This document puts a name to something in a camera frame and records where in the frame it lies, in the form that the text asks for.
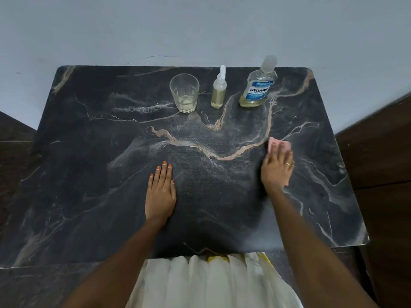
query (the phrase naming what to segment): hand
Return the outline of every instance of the hand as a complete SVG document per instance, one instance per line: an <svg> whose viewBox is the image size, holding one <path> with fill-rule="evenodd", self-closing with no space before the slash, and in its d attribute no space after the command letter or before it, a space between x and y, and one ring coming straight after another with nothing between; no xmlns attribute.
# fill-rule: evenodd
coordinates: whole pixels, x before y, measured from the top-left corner
<svg viewBox="0 0 411 308"><path fill-rule="evenodd" d="M172 167L163 162L163 166L157 166L155 175L150 174L146 194L146 218L147 220L159 218L164 223L170 217L176 205L176 186L171 179Z"/></svg>
<svg viewBox="0 0 411 308"><path fill-rule="evenodd" d="M261 180L267 193L282 189L294 170L293 152L286 151L284 144L278 147L275 143L271 152L265 156L261 166Z"/></svg>

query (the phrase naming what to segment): brown wooden panel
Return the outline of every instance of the brown wooden panel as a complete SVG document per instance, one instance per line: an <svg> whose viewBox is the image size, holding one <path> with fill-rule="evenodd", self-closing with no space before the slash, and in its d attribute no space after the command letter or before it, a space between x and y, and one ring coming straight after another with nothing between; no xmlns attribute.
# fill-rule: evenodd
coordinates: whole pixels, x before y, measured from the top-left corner
<svg viewBox="0 0 411 308"><path fill-rule="evenodd" d="M411 96L336 135L354 189L411 181Z"/></svg>
<svg viewBox="0 0 411 308"><path fill-rule="evenodd" d="M411 182L356 191L370 236L362 248L381 307L411 302Z"/></svg>

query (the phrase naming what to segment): white dress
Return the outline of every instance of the white dress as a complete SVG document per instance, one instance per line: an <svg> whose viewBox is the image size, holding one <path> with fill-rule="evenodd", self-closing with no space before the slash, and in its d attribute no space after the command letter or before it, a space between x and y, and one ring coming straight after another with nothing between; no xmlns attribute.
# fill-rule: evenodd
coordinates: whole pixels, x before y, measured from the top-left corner
<svg viewBox="0 0 411 308"><path fill-rule="evenodd" d="M126 308L302 308L264 253L148 259Z"/></svg>

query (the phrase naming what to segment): drinking glass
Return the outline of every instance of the drinking glass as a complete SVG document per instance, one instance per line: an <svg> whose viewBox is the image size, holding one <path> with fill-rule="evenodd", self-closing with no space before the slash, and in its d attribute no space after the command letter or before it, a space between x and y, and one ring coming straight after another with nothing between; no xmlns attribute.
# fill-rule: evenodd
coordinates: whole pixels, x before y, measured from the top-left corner
<svg viewBox="0 0 411 308"><path fill-rule="evenodd" d="M177 109L182 113L190 113L196 109L200 84L196 77L181 73L170 81L170 90Z"/></svg>

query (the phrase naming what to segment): listerine bottle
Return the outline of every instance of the listerine bottle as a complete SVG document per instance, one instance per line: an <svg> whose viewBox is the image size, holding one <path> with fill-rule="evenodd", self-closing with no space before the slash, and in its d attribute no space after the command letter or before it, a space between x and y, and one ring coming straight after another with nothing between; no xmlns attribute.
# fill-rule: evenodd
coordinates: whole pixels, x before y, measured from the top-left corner
<svg viewBox="0 0 411 308"><path fill-rule="evenodd" d="M261 68L249 74L247 88L240 97L240 106L249 108L264 103L268 89L277 79L274 71L276 65L277 58L274 55L268 55Z"/></svg>

